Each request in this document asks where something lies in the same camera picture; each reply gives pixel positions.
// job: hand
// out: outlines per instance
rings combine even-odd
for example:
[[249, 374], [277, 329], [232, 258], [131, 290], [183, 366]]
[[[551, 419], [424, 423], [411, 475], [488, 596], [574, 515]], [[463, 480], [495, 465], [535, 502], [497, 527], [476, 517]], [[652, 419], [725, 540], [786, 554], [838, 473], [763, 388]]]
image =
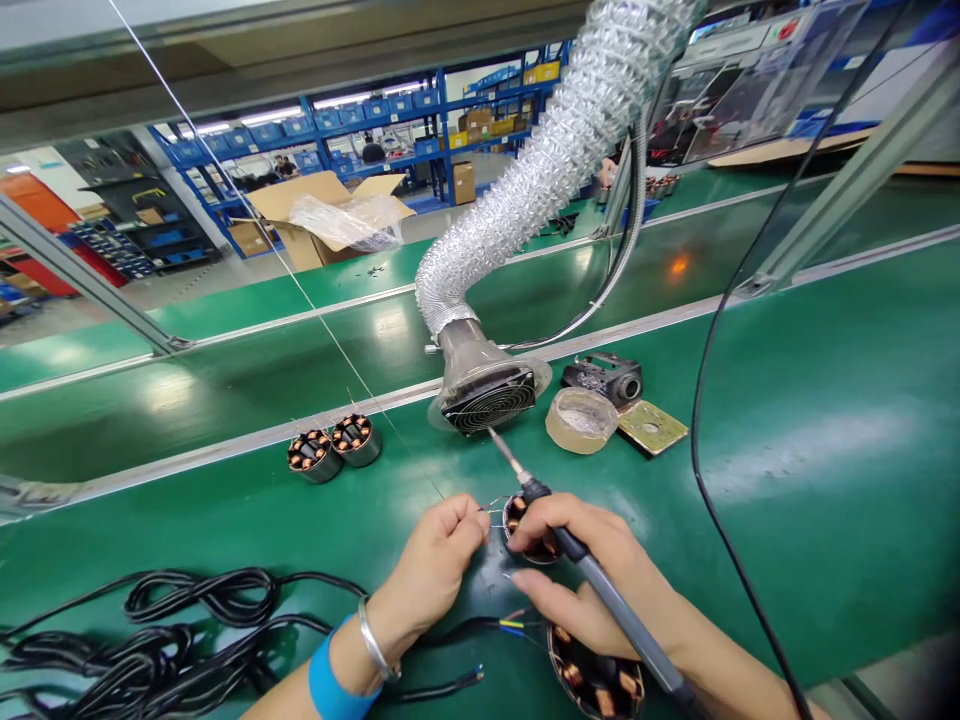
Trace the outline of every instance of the hand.
[[391, 655], [398, 660], [446, 615], [489, 532], [490, 515], [469, 495], [448, 498], [424, 513], [393, 573], [367, 603], [370, 629], [388, 661]]
[[[630, 608], [676, 662], [676, 656], [689, 645], [692, 606], [670, 587], [626, 521], [573, 495], [550, 495], [527, 510], [510, 538], [510, 550], [526, 549], [551, 527], [567, 527], [590, 548]], [[520, 570], [514, 573], [513, 582], [544, 617], [595, 653], [637, 659], [636, 651], [587, 583], [574, 593], [537, 570]]]

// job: metal plate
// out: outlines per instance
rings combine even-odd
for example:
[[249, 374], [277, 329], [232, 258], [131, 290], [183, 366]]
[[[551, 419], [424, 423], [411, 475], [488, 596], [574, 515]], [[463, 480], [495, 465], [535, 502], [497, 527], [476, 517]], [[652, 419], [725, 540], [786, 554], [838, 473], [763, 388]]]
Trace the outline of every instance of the metal plate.
[[646, 400], [620, 412], [620, 430], [649, 455], [656, 457], [690, 432], [686, 425]]

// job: black cable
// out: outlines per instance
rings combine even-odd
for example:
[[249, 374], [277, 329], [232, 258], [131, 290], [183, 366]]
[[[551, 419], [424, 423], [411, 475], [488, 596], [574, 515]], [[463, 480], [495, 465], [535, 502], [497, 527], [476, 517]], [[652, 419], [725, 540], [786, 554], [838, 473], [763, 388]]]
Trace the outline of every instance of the black cable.
[[877, 56], [882, 51], [890, 35], [893, 33], [894, 27], [912, 5], [913, 0], [909, 0], [900, 7], [897, 14], [890, 21], [890, 24], [884, 30], [883, 34], [870, 50], [870, 53], [864, 59], [863, 64], [857, 69], [857, 74], [840, 95], [840, 98], [834, 105], [833, 110], [831, 110], [829, 117], [817, 132], [817, 136], [814, 138], [813, 143], [810, 145], [810, 148], [804, 155], [803, 160], [800, 163], [800, 167], [797, 168], [797, 171], [790, 179], [790, 182], [787, 183], [787, 186], [777, 197], [777, 201], [774, 203], [773, 209], [770, 211], [770, 214], [767, 215], [767, 218], [764, 221], [763, 226], [760, 228], [760, 231], [757, 233], [756, 238], [754, 238], [753, 242], [750, 244], [750, 247], [747, 249], [747, 252], [740, 260], [740, 264], [737, 266], [737, 269], [730, 277], [730, 281], [727, 283], [727, 287], [723, 291], [723, 295], [720, 297], [720, 304], [717, 306], [717, 309], [713, 313], [713, 317], [710, 321], [710, 329], [707, 331], [707, 339], [704, 343], [703, 355], [700, 358], [700, 370], [697, 373], [697, 384], [693, 396], [693, 412], [690, 420], [690, 461], [693, 466], [693, 475], [697, 481], [697, 488], [700, 490], [700, 495], [703, 497], [704, 505], [707, 508], [710, 519], [713, 521], [714, 527], [720, 534], [720, 539], [723, 541], [723, 545], [727, 550], [727, 554], [730, 556], [730, 560], [733, 562], [734, 569], [737, 571], [737, 575], [740, 578], [740, 583], [743, 585], [744, 592], [747, 594], [747, 599], [750, 601], [750, 605], [753, 607], [753, 611], [757, 616], [757, 620], [760, 622], [760, 627], [763, 628], [763, 633], [766, 635], [767, 641], [770, 643], [770, 647], [773, 650], [773, 654], [777, 658], [777, 663], [780, 665], [780, 669], [783, 671], [784, 680], [790, 688], [790, 693], [793, 695], [793, 700], [797, 706], [797, 712], [803, 720], [812, 720], [813, 718], [810, 713], [810, 706], [807, 703], [806, 696], [803, 694], [803, 688], [800, 686], [800, 683], [797, 681], [797, 678], [790, 667], [790, 663], [787, 660], [783, 646], [780, 644], [780, 640], [777, 638], [777, 635], [773, 630], [773, 626], [770, 624], [770, 620], [767, 618], [767, 614], [764, 611], [763, 606], [760, 604], [760, 599], [757, 597], [757, 593], [753, 588], [753, 583], [750, 582], [750, 578], [747, 576], [747, 572], [743, 567], [740, 556], [737, 553], [736, 548], [734, 548], [730, 537], [727, 535], [727, 531], [724, 529], [723, 524], [720, 522], [720, 518], [717, 515], [717, 510], [713, 505], [713, 500], [710, 497], [710, 493], [707, 491], [706, 484], [704, 483], [703, 477], [700, 473], [700, 406], [703, 396], [703, 379], [707, 362], [710, 359], [710, 352], [713, 348], [713, 341], [716, 336], [717, 326], [720, 323], [720, 317], [723, 315], [723, 311], [730, 300], [730, 296], [733, 294], [733, 291], [739, 284], [740, 274], [743, 272], [743, 269], [746, 266], [747, 259], [753, 254], [754, 249], [760, 244], [761, 239], [769, 230], [774, 218], [776, 218], [780, 212], [780, 209], [783, 207], [783, 204], [786, 202], [787, 196], [790, 194], [793, 188], [796, 187], [797, 182], [799, 182], [799, 180], [803, 177], [803, 173], [810, 164], [810, 160], [816, 153], [820, 142], [823, 140], [827, 134], [827, 131], [836, 121], [841, 110], [850, 101], [850, 97], [853, 95], [855, 88], [859, 87], [866, 75], [872, 71], [873, 64], [876, 61]]
[[[358, 597], [366, 591], [348, 580], [326, 573], [299, 572], [276, 578], [263, 568], [242, 568], [216, 576], [182, 570], [157, 570], [125, 575], [96, 590], [43, 613], [0, 635], [8, 658], [4, 671], [60, 670], [96, 681], [78, 697], [48, 707], [40, 695], [61, 696], [63, 691], [20, 688], [0, 694], [0, 703], [20, 700], [40, 720], [117, 718], [196, 717], [222, 704], [235, 690], [250, 685], [263, 695], [278, 682], [267, 663], [274, 630], [291, 625], [329, 635], [333, 627], [306, 614], [271, 618], [280, 600], [280, 588], [299, 580], [319, 580], [347, 590]], [[47, 620], [85, 602], [102, 597], [135, 582], [124, 612], [131, 622], [142, 624], [162, 620], [195, 604], [202, 604], [219, 622], [232, 628], [255, 628], [252, 632], [210, 656], [197, 650], [209, 635], [206, 623], [196, 626], [174, 624], [143, 628], [119, 644], [111, 645], [88, 636], [62, 631], [21, 635]], [[259, 599], [250, 590], [262, 590]], [[497, 618], [471, 618], [450, 631], [424, 638], [419, 647], [441, 647], [465, 639], [484, 628], [499, 628]], [[444, 685], [417, 690], [395, 689], [389, 702], [405, 703], [446, 697], [477, 684], [482, 673], [471, 671]]]

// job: fan grille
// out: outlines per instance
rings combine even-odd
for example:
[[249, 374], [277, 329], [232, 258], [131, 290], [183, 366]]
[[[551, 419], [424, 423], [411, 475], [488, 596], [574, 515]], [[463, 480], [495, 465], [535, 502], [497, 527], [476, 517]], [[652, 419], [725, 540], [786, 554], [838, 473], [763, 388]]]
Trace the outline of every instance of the fan grille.
[[537, 400], [532, 375], [521, 374], [507, 382], [481, 390], [473, 397], [448, 406], [443, 416], [460, 433], [470, 435], [499, 425], [529, 410]]

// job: right hand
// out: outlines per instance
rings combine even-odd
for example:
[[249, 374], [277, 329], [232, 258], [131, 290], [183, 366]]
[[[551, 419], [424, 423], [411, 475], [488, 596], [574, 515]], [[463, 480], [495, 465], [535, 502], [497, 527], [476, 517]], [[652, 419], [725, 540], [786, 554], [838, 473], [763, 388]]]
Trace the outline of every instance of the right hand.
[[[622, 517], [568, 493], [550, 495], [531, 504], [508, 547], [513, 552], [523, 551], [551, 527], [566, 527], [590, 548], [668, 656], [675, 658], [683, 651], [695, 624], [690, 616], [692, 606], [670, 587]], [[513, 583], [529, 596], [544, 617], [595, 653], [638, 659], [613, 616], [587, 583], [574, 593], [538, 570], [515, 572]]]

